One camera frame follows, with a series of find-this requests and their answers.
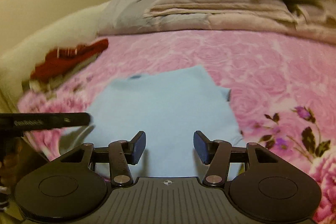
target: pink blanket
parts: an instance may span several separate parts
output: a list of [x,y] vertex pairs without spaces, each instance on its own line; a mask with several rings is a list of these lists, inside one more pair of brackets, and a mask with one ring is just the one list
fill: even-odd
[[[314,219],[336,220],[336,48],[275,33],[174,31],[109,37],[109,48],[48,98],[28,92],[21,112],[85,111],[113,79],[203,65],[232,88],[244,139],[256,141],[312,176],[323,198]],[[28,135],[59,156],[62,130]]]

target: pink floral bedsheet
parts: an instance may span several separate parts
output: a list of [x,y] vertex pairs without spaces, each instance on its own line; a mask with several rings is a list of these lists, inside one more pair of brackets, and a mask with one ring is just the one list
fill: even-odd
[[[336,221],[336,48],[275,33],[186,30],[109,37],[109,48],[53,94],[28,92],[21,112],[85,111],[113,79],[203,65],[232,88],[246,141],[256,141],[312,176],[322,202],[315,220]],[[28,135],[59,156],[62,130]]]

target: bedsheet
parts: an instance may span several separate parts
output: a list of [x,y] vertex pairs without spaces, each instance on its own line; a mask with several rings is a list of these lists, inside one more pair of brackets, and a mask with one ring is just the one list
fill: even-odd
[[[85,111],[115,78],[203,65],[231,88],[245,141],[312,176],[322,190],[314,219],[336,221],[336,48],[276,33],[185,30],[108,37],[109,48],[49,95],[26,93],[21,112]],[[28,138],[52,160],[63,130]]]

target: blue cloth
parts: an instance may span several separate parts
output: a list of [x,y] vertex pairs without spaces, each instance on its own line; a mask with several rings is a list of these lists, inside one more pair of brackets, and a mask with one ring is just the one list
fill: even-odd
[[[137,165],[130,165],[134,178],[202,179],[208,167],[194,151],[196,130],[210,140],[246,145],[227,101],[229,92],[217,87],[201,66],[114,80],[88,108],[96,127],[85,142],[108,146],[145,131],[146,150]],[[231,165],[229,179],[238,168],[239,164]],[[109,176],[108,164],[97,165],[97,172]]]

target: bed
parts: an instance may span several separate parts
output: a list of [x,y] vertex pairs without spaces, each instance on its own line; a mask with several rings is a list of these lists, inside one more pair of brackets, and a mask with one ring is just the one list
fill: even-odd
[[[127,8],[118,6],[123,1],[130,1]],[[143,21],[143,12],[153,1],[112,0],[26,38],[0,59],[5,107],[20,112],[86,111],[114,79],[202,65],[216,85],[231,89],[230,106],[241,138],[262,144],[313,177],[323,194],[314,220],[334,223],[335,34],[298,31],[268,20],[223,27],[225,21],[216,25],[203,13],[197,24],[188,15],[177,24]],[[50,49],[102,38],[108,39],[108,49],[58,89],[47,95],[23,95],[22,80]],[[60,129],[26,136],[53,160],[59,156],[63,133]]]

